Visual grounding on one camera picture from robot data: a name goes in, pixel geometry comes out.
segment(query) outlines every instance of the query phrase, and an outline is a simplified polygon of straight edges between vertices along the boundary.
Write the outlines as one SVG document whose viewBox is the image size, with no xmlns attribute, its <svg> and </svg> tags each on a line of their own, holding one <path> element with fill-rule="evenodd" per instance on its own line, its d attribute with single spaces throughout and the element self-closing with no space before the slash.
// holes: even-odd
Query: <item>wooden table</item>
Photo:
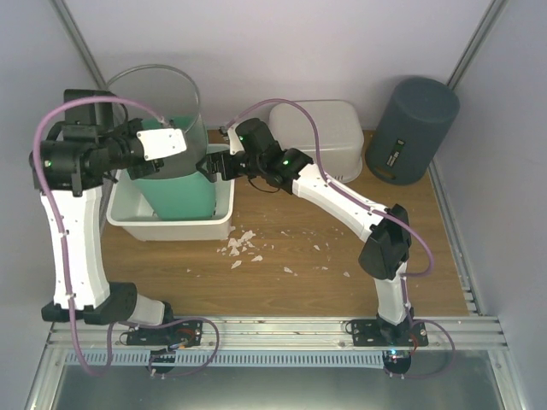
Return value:
<svg viewBox="0 0 547 410">
<path fill-rule="evenodd" d="M 210 133 L 211 142 L 219 138 L 216 132 Z M 261 181 L 256 183 L 268 188 Z M 410 186 L 395 186 L 381 182 L 363 167 L 349 187 L 387 206 L 403 205 L 410 224 L 432 248 L 436 258 L 433 275 L 409 280 L 415 314 L 467 315 L 429 177 Z M 229 249 L 224 254 L 217 251 L 227 247 L 227 240 L 139 242 L 123 229 L 107 225 L 103 234 L 105 271 L 109 280 L 134 282 L 139 293 L 170 302 L 176 314 L 376 314 L 373 280 L 357 263 L 362 242 L 312 203 L 284 192 L 261 193 L 239 179 L 232 225 L 236 230 L 231 237 L 240 238 L 252 230 L 256 236 L 250 242 L 255 248 L 229 256 Z M 426 256 L 416 241 L 410 254 L 409 272 L 422 270 Z M 263 260 L 251 262 L 258 255 Z M 231 269 L 234 261 L 242 264 Z"/>
</svg>

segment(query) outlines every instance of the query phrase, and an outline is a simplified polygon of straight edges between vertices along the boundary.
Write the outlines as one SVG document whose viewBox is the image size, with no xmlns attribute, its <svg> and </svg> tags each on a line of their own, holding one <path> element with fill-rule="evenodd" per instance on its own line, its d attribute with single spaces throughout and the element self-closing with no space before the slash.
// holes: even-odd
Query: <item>gray wall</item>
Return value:
<svg viewBox="0 0 547 410">
<path fill-rule="evenodd" d="M 547 403 L 547 2 L 509 2 L 457 93 L 438 163 L 480 300 L 533 408 Z"/>
<path fill-rule="evenodd" d="M 25 404 L 49 324 L 55 275 L 48 222 L 28 154 L 36 125 L 70 86 L 93 86 L 50 5 L 0 7 L 0 407 Z"/>
<path fill-rule="evenodd" d="M 265 98 L 339 98 L 376 126 L 402 75 L 447 80 L 490 0 L 68 0 L 104 76 L 161 62 L 186 70 L 218 126 Z M 115 92 L 172 113 L 172 78 Z"/>
</svg>

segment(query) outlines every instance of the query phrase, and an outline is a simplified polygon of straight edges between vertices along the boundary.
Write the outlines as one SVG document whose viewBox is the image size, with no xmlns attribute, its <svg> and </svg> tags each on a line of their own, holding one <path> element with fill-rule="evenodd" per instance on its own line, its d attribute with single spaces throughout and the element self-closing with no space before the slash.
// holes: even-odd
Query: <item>black bracket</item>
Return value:
<svg viewBox="0 0 547 410">
<path fill-rule="evenodd" d="M 351 325 L 353 345 L 358 347 L 390 348 L 397 346 L 413 348 L 415 343 L 418 344 L 418 347 L 424 347 L 429 344 L 426 327 L 423 323 L 419 323 L 410 330 L 405 331 L 400 337 L 392 341 L 392 343 L 389 343 L 385 339 L 385 334 L 381 331 L 378 319 L 353 319 L 348 325 Z"/>
<path fill-rule="evenodd" d="M 203 322 L 200 320 L 188 320 L 165 329 L 139 327 L 126 333 L 126 344 L 128 346 L 167 346 L 168 348 L 163 353 L 168 353 L 176 349 L 171 348 L 175 345 L 184 348 L 199 346 L 202 341 L 202 328 Z"/>
</svg>

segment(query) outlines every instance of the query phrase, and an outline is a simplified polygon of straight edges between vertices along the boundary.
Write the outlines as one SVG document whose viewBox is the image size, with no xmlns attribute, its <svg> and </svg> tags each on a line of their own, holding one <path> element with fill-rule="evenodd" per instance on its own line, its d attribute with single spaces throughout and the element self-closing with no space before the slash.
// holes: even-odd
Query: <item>gray trash can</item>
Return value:
<svg viewBox="0 0 547 410">
<path fill-rule="evenodd" d="M 458 97 L 446 85 L 422 77 L 402 81 L 365 153 L 368 168 L 390 184 L 418 181 L 459 110 Z"/>
</svg>

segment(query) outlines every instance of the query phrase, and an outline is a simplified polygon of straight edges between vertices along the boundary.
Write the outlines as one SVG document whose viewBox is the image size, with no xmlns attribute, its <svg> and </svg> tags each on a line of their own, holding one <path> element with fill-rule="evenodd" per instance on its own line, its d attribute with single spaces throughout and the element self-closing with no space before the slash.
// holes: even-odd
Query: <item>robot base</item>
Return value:
<svg viewBox="0 0 547 410">
<path fill-rule="evenodd" d="M 412 348 L 415 342 L 418 343 L 418 347 L 424 347 L 429 344 L 425 325 L 419 323 L 410 329 L 408 318 L 399 325 L 392 325 L 380 317 L 376 319 L 353 319 L 350 324 L 354 346 L 408 346 Z"/>
</svg>

